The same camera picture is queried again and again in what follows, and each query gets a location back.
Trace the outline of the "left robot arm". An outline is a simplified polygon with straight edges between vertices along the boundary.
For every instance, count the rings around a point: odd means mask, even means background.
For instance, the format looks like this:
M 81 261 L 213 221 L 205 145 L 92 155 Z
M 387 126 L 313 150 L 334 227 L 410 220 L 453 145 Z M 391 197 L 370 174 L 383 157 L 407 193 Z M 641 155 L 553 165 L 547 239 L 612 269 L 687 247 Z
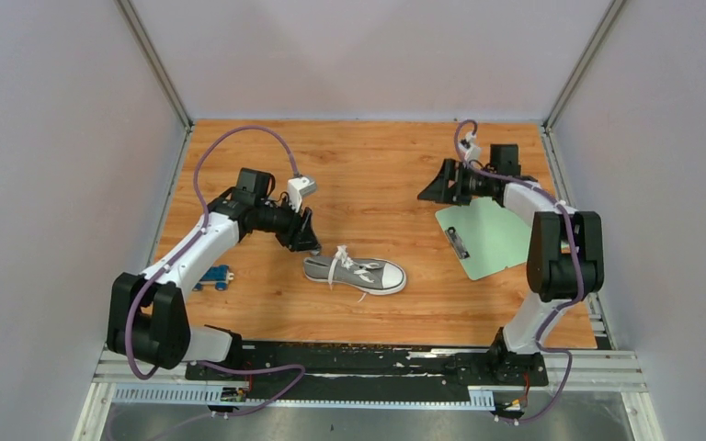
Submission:
M 167 255 L 138 274 L 124 272 L 115 279 L 108 350 L 164 369 L 210 361 L 222 379 L 235 379 L 243 372 L 240 335 L 211 325 L 190 325 L 186 303 L 215 262 L 251 232 L 272 233 L 292 252 L 320 250 L 313 212 L 302 204 L 316 189 L 314 179 L 291 178 L 281 200 L 270 196 L 274 180 L 272 174 L 241 169 L 235 186 L 202 204 L 198 223 Z

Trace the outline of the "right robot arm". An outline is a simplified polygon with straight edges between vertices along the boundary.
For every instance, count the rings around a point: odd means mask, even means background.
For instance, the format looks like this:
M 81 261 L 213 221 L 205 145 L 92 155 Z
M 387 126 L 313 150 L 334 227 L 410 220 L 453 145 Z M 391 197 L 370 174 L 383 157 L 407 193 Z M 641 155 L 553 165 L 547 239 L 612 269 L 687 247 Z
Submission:
M 530 293 L 495 340 L 488 370 L 500 383 L 511 383 L 525 370 L 522 355 L 545 351 L 544 339 L 558 320 L 604 282 L 601 218 L 576 210 L 522 174 L 518 146 L 493 144 L 489 161 L 475 164 L 474 144 L 463 141 L 460 159 L 447 158 L 437 175 L 418 193 L 420 200 L 468 206 L 490 198 L 530 228 L 526 278 Z

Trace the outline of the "white shoelace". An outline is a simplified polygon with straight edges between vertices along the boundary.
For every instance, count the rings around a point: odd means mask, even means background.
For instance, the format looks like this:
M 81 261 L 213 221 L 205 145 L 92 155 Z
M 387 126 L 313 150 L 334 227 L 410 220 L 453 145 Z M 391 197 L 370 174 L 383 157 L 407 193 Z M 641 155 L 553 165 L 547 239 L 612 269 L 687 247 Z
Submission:
M 345 245 L 339 245 L 329 265 L 326 282 L 330 288 L 342 284 L 362 292 L 359 301 L 367 295 L 381 294 L 385 262 L 379 259 L 355 259 Z

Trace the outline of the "grey canvas sneaker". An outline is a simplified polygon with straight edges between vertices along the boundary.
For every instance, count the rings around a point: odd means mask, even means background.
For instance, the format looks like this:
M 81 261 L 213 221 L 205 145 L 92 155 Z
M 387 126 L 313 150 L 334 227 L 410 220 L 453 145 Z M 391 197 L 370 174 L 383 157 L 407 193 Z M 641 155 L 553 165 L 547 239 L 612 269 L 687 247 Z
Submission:
M 330 287 L 345 285 L 370 295 L 395 294 L 407 285 L 407 275 L 397 264 L 382 259 L 311 256 L 302 262 L 304 275 Z

